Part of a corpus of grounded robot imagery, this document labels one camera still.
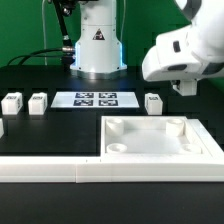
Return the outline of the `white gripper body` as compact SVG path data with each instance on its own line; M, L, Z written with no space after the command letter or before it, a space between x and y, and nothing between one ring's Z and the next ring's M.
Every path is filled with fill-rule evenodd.
M197 94L197 82L224 77L224 31L200 32L193 25L160 34L142 63L148 82L170 81L182 96Z

